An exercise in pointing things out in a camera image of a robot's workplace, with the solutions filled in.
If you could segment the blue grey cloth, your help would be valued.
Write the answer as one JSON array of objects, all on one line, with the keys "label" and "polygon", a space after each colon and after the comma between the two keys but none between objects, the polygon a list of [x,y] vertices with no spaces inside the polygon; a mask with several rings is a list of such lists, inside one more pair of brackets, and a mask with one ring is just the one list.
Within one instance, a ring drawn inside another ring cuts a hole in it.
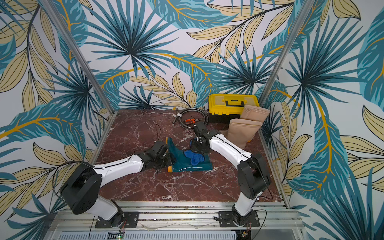
[{"label": "blue grey cloth", "polygon": [[190,159],[190,163],[192,166],[197,166],[198,164],[205,161],[205,157],[200,153],[195,153],[191,150],[184,151],[185,157]]}]

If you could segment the teal rubber boot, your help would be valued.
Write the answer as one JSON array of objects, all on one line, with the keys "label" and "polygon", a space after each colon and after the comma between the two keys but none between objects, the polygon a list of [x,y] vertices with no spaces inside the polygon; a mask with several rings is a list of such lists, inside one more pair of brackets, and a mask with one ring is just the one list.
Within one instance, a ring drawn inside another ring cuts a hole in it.
[{"label": "teal rubber boot", "polygon": [[179,173],[179,172],[197,172],[197,171],[211,171],[213,170],[213,165],[210,161],[208,155],[203,155],[205,161],[198,164],[197,166],[192,166],[190,159],[185,157],[184,151],[180,150],[173,143],[173,140],[170,137],[166,138],[166,143],[169,146],[169,152],[174,155],[176,158],[176,163],[170,167],[167,167],[168,173]]}]

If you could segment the beige boot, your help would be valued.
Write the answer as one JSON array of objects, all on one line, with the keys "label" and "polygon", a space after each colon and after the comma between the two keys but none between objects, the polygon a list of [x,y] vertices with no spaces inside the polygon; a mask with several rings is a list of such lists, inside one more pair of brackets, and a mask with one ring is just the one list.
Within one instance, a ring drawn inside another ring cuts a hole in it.
[{"label": "beige boot", "polygon": [[245,119],[232,119],[227,130],[221,133],[237,147],[244,149],[251,141],[263,123]]},{"label": "beige boot", "polygon": [[240,118],[263,123],[270,112],[270,110],[261,107],[245,105]]}]

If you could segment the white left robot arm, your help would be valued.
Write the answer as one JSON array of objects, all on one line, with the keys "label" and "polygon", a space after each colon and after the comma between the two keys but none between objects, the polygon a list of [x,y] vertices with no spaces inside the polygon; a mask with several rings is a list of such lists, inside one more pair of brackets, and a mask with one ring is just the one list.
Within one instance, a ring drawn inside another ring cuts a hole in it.
[{"label": "white left robot arm", "polygon": [[124,176],[146,170],[161,170],[176,162],[169,146],[161,141],[150,149],[122,160],[101,165],[81,164],[61,186],[60,194],[75,215],[93,214],[112,228],[125,222],[123,210],[112,200],[99,195],[100,188]]}]

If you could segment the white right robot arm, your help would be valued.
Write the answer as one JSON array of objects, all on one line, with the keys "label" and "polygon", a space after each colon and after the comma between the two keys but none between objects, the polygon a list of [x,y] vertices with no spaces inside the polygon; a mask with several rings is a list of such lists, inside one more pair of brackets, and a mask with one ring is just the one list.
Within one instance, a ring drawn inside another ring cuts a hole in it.
[{"label": "white right robot arm", "polygon": [[217,221],[221,227],[244,227],[248,224],[258,227],[259,221],[253,206],[271,184],[267,161],[260,153],[250,153],[230,142],[221,132],[209,130],[203,122],[193,125],[196,137],[190,141],[192,152],[207,155],[215,151],[229,161],[238,171],[241,190],[232,210],[219,212]]}]

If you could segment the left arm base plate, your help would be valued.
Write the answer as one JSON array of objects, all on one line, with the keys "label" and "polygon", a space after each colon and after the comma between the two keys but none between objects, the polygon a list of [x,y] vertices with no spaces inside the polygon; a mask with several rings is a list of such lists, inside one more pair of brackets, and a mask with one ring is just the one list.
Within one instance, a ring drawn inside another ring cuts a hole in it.
[{"label": "left arm base plate", "polygon": [[139,212],[117,212],[110,220],[98,217],[97,229],[135,229],[139,220]]}]

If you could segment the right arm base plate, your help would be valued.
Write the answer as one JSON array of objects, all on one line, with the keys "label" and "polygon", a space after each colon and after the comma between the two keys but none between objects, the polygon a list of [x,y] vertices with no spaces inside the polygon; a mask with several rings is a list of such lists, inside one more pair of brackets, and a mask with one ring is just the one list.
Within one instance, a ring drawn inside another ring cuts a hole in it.
[{"label": "right arm base plate", "polygon": [[214,217],[214,220],[220,223],[221,228],[245,228],[259,227],[260,221],[256,211],[251,211],[245,216],[241,216],[236,211],[220,211],[218,217]]}]

